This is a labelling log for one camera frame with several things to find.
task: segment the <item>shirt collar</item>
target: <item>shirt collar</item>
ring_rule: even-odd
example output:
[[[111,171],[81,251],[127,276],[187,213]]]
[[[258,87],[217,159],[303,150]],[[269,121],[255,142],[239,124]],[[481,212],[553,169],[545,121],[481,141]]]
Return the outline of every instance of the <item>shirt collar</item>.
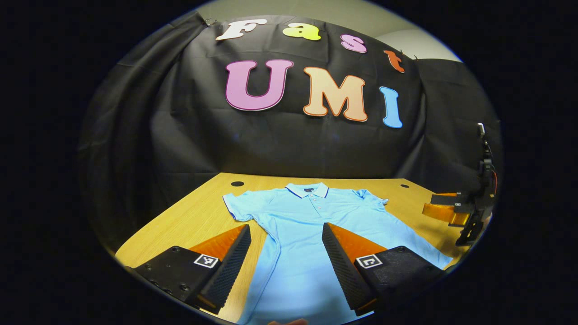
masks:
[[[327,196],[327,192],[329,191],[329,187],[323,183],[312,184],[312,185],[295,185],[295,184],[288,184],[285,187],[291,193],[297,195],[300,198],[304,198],[309,194],[316,195],[318,197],[325,198]],[[303,189],[315,189],[312,192],[306,192]]]

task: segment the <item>wooden table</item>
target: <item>wooden table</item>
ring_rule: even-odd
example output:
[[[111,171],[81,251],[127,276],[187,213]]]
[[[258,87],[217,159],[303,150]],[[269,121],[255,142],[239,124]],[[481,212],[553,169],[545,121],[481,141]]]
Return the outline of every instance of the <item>wooden table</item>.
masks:
[[[244,185],[232,186],[231,183],[235,181],[241,181]],[[338,189],[367,189],[378,197],[388,198],[388,212],[414,229],[442,253],[453,257],[447,267],[458,262],[467,251],[466,247],[455,246],[462,228],[448,227],[443,221],[421,214],[424,203],[429,202],[434,193],[405,179],[319,179],[220,173],[130,237],[119,248],[116,257],[124,265],[138,267],[171,246],[189,248],[224,231],[248,224],[251,229],[251,246],[227,303],[219,314],[215,315],[236,322],[243,311],[249,284],[267,233],[254,220],[247,223],[235,221],[227,211],[222,196],[229,193],[241,195],[249,190],[282,189],[289,183],[304,185],[320,182]]]

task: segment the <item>black fabric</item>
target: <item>black fabric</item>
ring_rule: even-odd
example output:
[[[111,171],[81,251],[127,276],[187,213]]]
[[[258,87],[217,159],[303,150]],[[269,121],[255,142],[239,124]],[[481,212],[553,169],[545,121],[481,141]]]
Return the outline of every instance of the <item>black fabric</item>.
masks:
[[[144,40],[111,71],[88,109],[79,152],[84,196],[103,241],[117,250],[154,216],[219,172],[311,178],[407,178],[432,191],[477,186],[486,124],[500,165],[499,123],[464,64],[411,60],[369,36],[293,16],[265,18],[241,38],[216,41],[229,22],[206,26],[191,12]],[[285,36],[290,23],[319,28],[321,40]],[[340,36],[364,40],[367,53]],[[402,59],[405,73],[384,50]],[[248,92],[267,92],[271,59],[291,60],[283,99],[246,112],[225,99],[225,66],[253,60]],[[304,114],[305,67],[324,68],[337,85],[364,79],[365,122]],[[398,92],[402,128],[383,124],[379,87]]]

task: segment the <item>light blue polo shirt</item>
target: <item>light blue polo shirt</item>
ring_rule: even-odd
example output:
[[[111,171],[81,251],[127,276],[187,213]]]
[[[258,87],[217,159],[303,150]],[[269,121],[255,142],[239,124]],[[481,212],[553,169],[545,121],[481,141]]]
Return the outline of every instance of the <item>light blue polo shirt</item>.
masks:
[[[388,199],[368,190],[289,184],[238,197],[227,194],[223,200],[235,220],[254,219],[269,234],[239,324],[285,324],[305,318],[310,325],[337,325],[363,317],[349,309],[333,271],[321,240],[325,222],[385,248],[406,246],[442,269],[451,261],[388,213]]]

